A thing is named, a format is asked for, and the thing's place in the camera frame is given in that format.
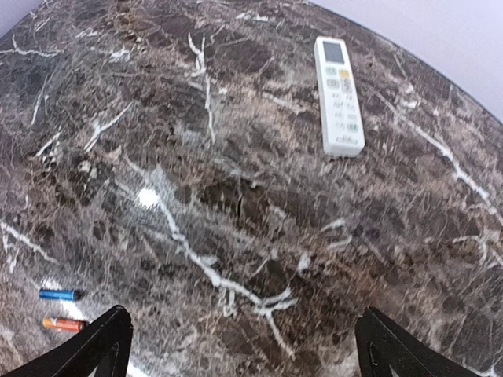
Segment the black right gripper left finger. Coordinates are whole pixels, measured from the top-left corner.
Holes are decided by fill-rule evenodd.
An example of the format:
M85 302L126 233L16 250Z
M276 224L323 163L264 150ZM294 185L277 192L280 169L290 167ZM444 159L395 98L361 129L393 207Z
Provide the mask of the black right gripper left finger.
M123 306L113 306L67 342L8 372L7 375L125 376L132 337L130 314Z

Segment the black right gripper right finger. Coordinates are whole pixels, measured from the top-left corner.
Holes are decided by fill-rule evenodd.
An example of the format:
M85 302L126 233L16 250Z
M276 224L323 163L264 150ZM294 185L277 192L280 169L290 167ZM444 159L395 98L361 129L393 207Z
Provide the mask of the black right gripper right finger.
M362 376L474 376L436 353L375 307L358 318L354 333Z

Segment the orange AA battery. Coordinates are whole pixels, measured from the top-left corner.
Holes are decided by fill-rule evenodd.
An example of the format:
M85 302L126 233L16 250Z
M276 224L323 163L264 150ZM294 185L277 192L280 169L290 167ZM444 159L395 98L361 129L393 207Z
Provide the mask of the orange AA battery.
M73 320L67 318L44 317L42 326L56 331L80 332L88 325L84 320Z

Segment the blue AA battery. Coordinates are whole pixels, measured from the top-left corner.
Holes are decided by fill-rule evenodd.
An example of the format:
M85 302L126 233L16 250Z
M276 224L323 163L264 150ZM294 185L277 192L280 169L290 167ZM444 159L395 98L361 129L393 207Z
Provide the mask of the blue AA battery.
M76 302L82 294L78 290L40 289L39 298L52 301Z

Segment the white remote control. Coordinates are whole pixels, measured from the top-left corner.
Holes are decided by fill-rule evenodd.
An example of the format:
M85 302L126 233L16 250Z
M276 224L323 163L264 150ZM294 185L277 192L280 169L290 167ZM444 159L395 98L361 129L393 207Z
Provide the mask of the white remote control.
M319 36L314 43L324 152L357 156L365 135L351 60L344 40Z

